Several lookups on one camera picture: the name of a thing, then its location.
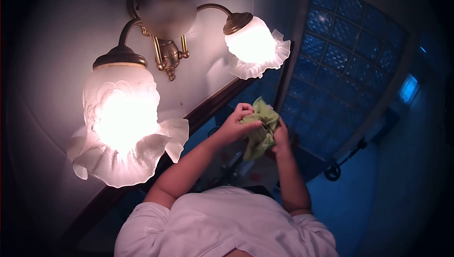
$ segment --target glass block window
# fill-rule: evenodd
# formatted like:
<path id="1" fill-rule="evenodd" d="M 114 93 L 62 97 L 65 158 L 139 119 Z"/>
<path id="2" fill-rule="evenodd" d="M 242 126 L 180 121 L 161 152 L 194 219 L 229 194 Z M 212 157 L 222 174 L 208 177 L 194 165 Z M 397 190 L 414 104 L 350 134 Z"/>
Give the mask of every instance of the glass block window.
<path id="1" fill-rule="evenodd" d="M 309 0 L 304 27 L 281 116 L 326 160 L 388 88 L 408 33 L 362 0 Z"/>

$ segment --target blurred globe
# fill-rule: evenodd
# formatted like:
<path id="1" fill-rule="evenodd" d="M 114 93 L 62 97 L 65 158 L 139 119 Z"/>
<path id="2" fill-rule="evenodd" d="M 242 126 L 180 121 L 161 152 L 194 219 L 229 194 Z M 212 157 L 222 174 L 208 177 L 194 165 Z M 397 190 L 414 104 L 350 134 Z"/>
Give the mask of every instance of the blurred globe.
<path id="1" fill-rule="evenodd" d="M 180 38 L 194 24 L 196 0 L 140 0 L 139 16 L 153 36 L 173 40 Z"/>

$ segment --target wooden trim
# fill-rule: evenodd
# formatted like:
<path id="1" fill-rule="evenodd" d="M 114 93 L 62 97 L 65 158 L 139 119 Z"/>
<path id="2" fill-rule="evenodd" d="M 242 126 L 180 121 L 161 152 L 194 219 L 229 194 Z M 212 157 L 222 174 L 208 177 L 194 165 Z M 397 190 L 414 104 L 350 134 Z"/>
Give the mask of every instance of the wooden trim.
<path id="1" fill-rule="evenodd" d="M 236 78 L 224 88 L 211 95 L 207 100 L 191 111 L 185 118 L 189 120 L 189 135 L 194 134 L 201 126 L 208 122 L 216 113 L 232 99 L 239 95 L 245 88 L 256 79 L 243 80 Z"/>
<path id="2" fill-rule="evenodd" d="M 224 88 L 211 95 L 202 104 L 191 111 L 185 118 L 189 120 L 189 135 L 194 134 L 201 126 L 208 122 L 223 106 L 234 99 L 241 91 L 255 81 L 255 78 L 242 80 L 236 78 L 228 83 Z M 60 247 L 67 251 L 75 248 L 80 240 L 95 226 L 107 212 L 115 206 L 123 196 L 131 189 L 141 188 L 145 191 L 150 189 L 156 179 L 172 165 L 172 160 L 167 153 L 159 160 L 156 166 L 155 175 L 146 183 L 114 188 L 104 186 L 99 193 L 88 203 L 82 212 L 71 223 L 68 229 L 60 237 Z"/>

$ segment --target hand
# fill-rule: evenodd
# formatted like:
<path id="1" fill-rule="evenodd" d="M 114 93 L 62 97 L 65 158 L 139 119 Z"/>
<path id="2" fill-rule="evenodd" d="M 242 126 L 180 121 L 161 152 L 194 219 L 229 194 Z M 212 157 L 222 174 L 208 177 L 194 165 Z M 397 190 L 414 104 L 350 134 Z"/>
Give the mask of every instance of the hand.
<path id="1" fill-rule="evenodd" d="M 217 130 L 212 137 L 216 135 L 217 140 L 221 145 L 228 145 L 242 135 L 259 128 L 262 125 L 260 120 L 240 124 L 243 117 L 250 115 L 254 112 L 252 105 L 248 103 L 238 103 L 232 114 L 225 120 L 224 124 Z"/>
<path id="2" fill-rule="evenodd" d="M 288 138 L 288 130 L 284 121 L 279 117 L 279 123 L 276 130 L 274 131 L 274 142 L 275 146 L 271 149 L 274 153 L 291 150 L 290 140 Z"/>

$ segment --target white t-shirt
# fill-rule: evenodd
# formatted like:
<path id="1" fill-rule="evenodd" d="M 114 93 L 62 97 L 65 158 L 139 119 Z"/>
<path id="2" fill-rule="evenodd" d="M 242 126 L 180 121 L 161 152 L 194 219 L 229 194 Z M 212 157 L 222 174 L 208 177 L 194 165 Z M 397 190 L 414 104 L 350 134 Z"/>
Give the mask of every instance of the white t-shirt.
<path id="1" fill-rule="evenodd" d="M 336 242 L 313 215 L 291 217 L 265 195 L 221 186 L 179 197 L 169 210 L 136 206 L 115 243 L 116 257 L 338 256 Z"/>

